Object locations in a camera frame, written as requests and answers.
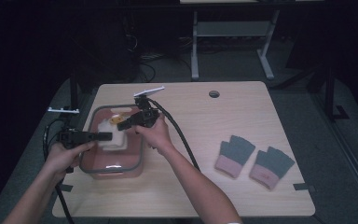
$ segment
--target hand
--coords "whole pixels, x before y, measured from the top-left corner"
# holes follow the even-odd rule
[[[164,155],[167,148],[173,147],[170,133],[168,131],[168,125],[165,122],[165,116],[159,114],[156,123],[151,128],[143,126],[135,126],[135,131],[144,136],[145,141],[158,150],[158,153]]]
[[[48,154],[48,159],[43,166],[43,170],[54,175],[58,183],[66,175],[66,168],[76,167],[79,164],[79,154],[89,150],[95,142],[88,142],[72,149],[67,149],[62,143],[55,143]]]

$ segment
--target plastic container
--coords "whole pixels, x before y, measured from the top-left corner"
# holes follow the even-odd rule
[[[107,119],[120,115],[127,119],[139,111],[136,105],[107,105],[95,109],[89,124],[89,132],[97,133],[99,125]],[[80,169],[95,179],[131,178],[140,175],[144,169],[144,141],[133,128],[123,131],[126,145],[118,149],[104,150],[96,145],[80,155]]]

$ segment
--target dark floor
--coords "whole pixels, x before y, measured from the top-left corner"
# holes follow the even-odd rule
[[[224,50],[213,54],[200,54],[199,81],[258,80],[265,82],[269,87],[275,86],[301,72],[285,68],[292,46],[293,43],[290,40],[272,42],[268,59],[275,75],[273,80],[265,78],[261,64],[256,57],[255,49],[260,47],[260,41],[245,41],[240,46],[227,45]],[[152,82],[191,81],[188,67],[190,54],[184,53],[180,59],[161,58],[146,63],[156,71]],[[147,77],[152,77],[153,70],[150,67],[141,66],[141,69]],[[144,79],[145,76],[140,75],[134,82],[143,82]],[[269,93],[296,155],[305,182],[315,189],[310,193],[316,207],[315,216],[244,217],[244,223],[358,223],[358,180],[344,153],[345,148],[350,148],[358,160],[358,105],[349,89],[337,80],[335,105],[342,105],[350,119],[337,120],[332,123],[326,118],[321,107],[324,91],[308,93],[306,86],[309,81],[310,76],[300,79],[284,90],[270,91]],[[84,96],[82,105],[86,110],[92,104],[93,94],[81,94]],[[51,105],[61,107],[69,104],[69,85],[66,81],[62,83],[62,87],[52,99]],[[42,118],[2,191],[0,222],[10,212],[43,164],[42,133],[44,127],[55,116],[47,113]],[[80,128],[86,117],[87,113],[81,115],[82,119],[78,123]],[[65,218],[56,218],[51,214],[55,200],[56,194],[52,196],[41,223],[66,223]],[[174,220],[76,217],[75,223],[174,223]],[[195,218],[193,223],[201,222]]]

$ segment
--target glove with pink cuff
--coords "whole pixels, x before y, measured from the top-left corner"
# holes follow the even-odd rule
[[[269,147],[267,152],[257,152],[255,165],[249,176],[268,189],[274,189],[294,164],[295,162],[282,151]]]
[[[214,168],[237,178],[243,165],[255,150],[255,146],[245,139],[232,135],[228,142],[222,142],[220,154]]]

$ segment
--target person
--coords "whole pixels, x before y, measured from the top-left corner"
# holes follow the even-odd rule
[[[173,145],[164,115],[151,128],[135,126],[149,146],[155,148],[173,169],[191,204],[204,223],[242,223],[231,200],[213,181],[196,169]],[[48,159],[4,223],[37,223],[54,187],[65,177],[65,169],[78,165],[78,155],[94,146],[89,142],[72,150],[61,143],[51,147]]]

